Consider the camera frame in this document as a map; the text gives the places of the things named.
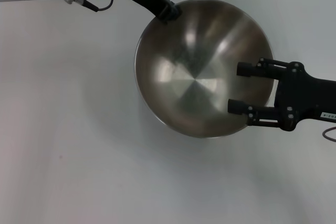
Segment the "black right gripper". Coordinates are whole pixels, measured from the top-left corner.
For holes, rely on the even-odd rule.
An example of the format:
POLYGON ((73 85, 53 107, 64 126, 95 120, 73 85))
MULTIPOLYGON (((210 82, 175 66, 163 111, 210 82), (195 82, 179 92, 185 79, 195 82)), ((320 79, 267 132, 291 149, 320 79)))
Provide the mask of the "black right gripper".
POLYGON ((248 126, 280 127, 290 132, 306 119, 335 122, 335 81, 312 77, 300 62, 260 58, 255 65, 239 62, 236 74, 279 79, 275 108, 228 100, 228 113, 246 115, 248 126))

